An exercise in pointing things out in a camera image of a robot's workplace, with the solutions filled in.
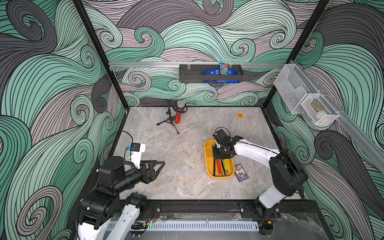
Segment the red handled hex key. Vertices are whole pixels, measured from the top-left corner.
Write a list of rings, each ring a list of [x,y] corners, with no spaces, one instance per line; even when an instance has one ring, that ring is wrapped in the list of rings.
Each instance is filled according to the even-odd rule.
[[[216,167],[217,167],[217,171],[218,171],[217,175],[218,175],[219,177],[222,177],[222,176],[220,175],[220,168],[219,168],[219,165],[218,165],[218,159],[216,159]]]

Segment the yellow handled hex key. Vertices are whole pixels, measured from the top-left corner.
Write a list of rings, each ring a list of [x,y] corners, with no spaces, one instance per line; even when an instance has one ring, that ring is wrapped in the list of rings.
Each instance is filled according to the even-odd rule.
[[[226,173],[226,166],[225,166],[225,160],[222,160],[222,163],[223,163],[223,169],[225,171],[225,175],[227,176],[227,173]]]

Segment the orange handled hex key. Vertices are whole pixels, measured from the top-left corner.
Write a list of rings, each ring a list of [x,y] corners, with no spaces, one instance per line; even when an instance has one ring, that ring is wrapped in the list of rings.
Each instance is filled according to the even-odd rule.
[[[223,177],[225,176],[225,171],[223,169],[223,163],[222,163],[222,160],[218,160],[218,165],[219,165],[219,168],[220,168],[220,175]]]

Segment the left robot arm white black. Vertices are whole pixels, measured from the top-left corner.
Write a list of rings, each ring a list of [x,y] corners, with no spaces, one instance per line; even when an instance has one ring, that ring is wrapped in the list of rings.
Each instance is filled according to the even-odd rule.
[[[76,219],[78,240],[102,240],[111,218],[121,210],[121,215],[109,240],[123,240],[128,233],[142,235],[157,220],[158,211],[151,209],[145,195],[130,194],[121,205],[120,193],[132,190],[136,184],[155,181],[164,168],[164,161],[143,161],[136,168],[134,163],[113,156],[98,168],[97,185],[80,203]]]

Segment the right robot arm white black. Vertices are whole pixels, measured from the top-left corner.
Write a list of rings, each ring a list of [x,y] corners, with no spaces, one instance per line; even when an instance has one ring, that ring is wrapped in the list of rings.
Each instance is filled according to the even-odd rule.
[[[308,179],[308,174],[296,155],[289,149],[262,147],[240,136],[230,137],[220,130],[213,134],[215,160],[231,159],[237,155],[247,157],[267,167],[272,184],[255,200],[254,213],[267,217],[280,201],[291,197]]]

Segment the yellow storage tray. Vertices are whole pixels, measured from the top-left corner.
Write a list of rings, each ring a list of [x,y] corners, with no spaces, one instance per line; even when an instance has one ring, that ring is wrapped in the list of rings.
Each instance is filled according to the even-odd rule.
[[[206,169],[209,177],[213,179],[230,178],[235,173],[233,159],[218,160],[213,156],[213,147],[215,140],[207,140],[204,143],[204,153],[206,161]]]

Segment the playing card box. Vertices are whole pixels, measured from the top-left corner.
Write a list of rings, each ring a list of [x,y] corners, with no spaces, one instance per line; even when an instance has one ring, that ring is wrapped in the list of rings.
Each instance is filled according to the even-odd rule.
[[[235,168],[235,176],[239,182],[242,182],[249,178],[248,174],[246,173],[245,169],[241,164],[234,165],[234,168]]]

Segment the black tripod microphone stand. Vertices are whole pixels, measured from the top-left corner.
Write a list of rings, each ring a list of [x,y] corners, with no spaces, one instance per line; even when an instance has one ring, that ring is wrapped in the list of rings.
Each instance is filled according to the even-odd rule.
[[[171,101],[171,100],[168,100],[167,101],[167,108],[168,110],[166,111],[166,114],[168,115],[168,118],[160,123],[157,123],[157,126],[160,126],[161,124],[164,124],[164,123],[167,123],[167,124],[170,124],[172,125],[175,130],[176,130],[176,133],[179,135],[180,132],[178,131],[177,129],[177,126],[178,124],[175,124],[175,117],[176,117],[176,103],[177,101]],[[185,108],[184,108],[184,113],[186,113],[188,110],[188,106],[186,105]]]

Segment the red silver microphone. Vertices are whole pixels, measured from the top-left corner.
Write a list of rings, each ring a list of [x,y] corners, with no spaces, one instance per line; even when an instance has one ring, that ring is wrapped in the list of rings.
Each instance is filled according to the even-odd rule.
[[[178,100],[177,103],[176,103],[176,117],[175,117],[175,124],[179,124],[180,121],[181,121],[181,116],[184,112],[184,108],[186,106],[186,103],[184,102],[184,100]]]

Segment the blue snack package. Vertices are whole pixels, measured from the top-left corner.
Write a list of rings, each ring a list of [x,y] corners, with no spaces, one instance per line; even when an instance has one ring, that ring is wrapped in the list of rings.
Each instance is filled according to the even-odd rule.
[[[220,63],[219,68],[206,70],[202,75],[238,75],[238,71],[229,68],[229,64]],[[239,83],[239,80],[204,80],[207,83]]]

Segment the black wall basket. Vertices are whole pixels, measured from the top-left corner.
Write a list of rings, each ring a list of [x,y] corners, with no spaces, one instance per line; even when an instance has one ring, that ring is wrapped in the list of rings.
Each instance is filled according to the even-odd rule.
[[[241,65],[183,64],[179,66],[181,83],[240,83],[244,71]]]

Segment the aluminium wall rail back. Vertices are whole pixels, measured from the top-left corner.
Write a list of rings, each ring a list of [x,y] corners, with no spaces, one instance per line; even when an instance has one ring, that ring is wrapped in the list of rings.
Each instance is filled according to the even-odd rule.
[[[110,68],[178,68],[180,65],[218,65],[219,62],[109,62]],[[275,69],[283,68],[285,64],[281,63],[251,63],[237,62],[229,65],[240,65],[242,68],[252,69]]]

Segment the aluminium wall rail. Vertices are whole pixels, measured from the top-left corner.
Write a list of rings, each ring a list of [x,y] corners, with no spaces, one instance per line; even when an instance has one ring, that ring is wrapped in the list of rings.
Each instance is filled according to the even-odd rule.
[[[178,68],[180,65],[218,65],[219,62],[109,62],[110,68]],[[252,69],[275,69],[283,68],[285,64],[281,63],[251,63],[237,62],[229,65],[240,65],[242,68]]]
[[[345,131],[352,137],[364,154],[372,160],[374,165],[380,172],[384,173],[384,153],[381,149],[355,124],[349,116],[341,110],[334,99],[321,88],[306,72],[306,70],[295,60],[290,60],[290,64],[296,65],[302,74],[308,79],[312,88],[317,91],[338,114],[337,122],[343,126]]]

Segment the black corner frame post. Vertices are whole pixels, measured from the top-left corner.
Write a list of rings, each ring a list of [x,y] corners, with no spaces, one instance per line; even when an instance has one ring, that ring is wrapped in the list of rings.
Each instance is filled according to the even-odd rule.
[[[87,11],[85,9],[83,1],[73,0],[73,4],[74,4],[82,22],[83,22],[83,25],[84,25],[84,27],[85,27],[85,29],[86,29],[86,31],[87,31],[90,39],[91,39],[92,44],[96,48],[96,52],[97,52],[97,54],[101,60],[101,63],[103,65],[115,91],[117,92],[117,95],[118,95],[125,111],[127,112],[130,109],[130,107],[128,106],[126,99],[125,99],[125,96],[123,94],[123,91],[120,88],[116,74],[110,69],[109,61],[108,61],[107,56],[106,56],[106,54],[102,48],[102,45],[101,45],[101,42],[99,41],[99,38],[97,37],[96,31],[95,31],[95,29],[91,23],[91,20],[87,14]]]
[[[318,23],[329,2],[330,1],[318,1],[310,17],[300,24],[301,27],[304,27],[303,31],[298,41],[296,42],[293,50],[291,51],[289,57],[287,58],[286,64],[289,64],[291,61],[297,59],[300,51],[304,47],[306,41],[309,39],[311,33],[313,32],[316,24]]]

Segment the black corner frame post left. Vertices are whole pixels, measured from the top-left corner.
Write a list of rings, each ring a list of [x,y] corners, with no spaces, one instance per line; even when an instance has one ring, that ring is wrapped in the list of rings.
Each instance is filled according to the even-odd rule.
[[[107,56],[106,56],[106,54],[102,48],[102,45],[101,45],[101,42],[99,41],[99,38],[97,37],[96,31],[95,31],[95,29],[91,23],[91,20],[87,14],[87,11],[85,9],[83,1],[73,0],[73,4],[74,4],[82,22],[83,22],[83,25],[84,25],[84,27],[85,27],[85,29],[86,29],[86,31],[87,31],[90,39],[91,39],[92,44],[96,48],[96,52],[97,52],[97,54],[101,60],[101,63],[103,65],[115,91],[117,92],[117,95],[118,95],[125,111],[127,112],[130,109],[130,107],[128,106],[126,99],[125,99],[125,96],[123,94],[123,91],[120,88],[116,74],[110,69],[109,61],[108,61]]]

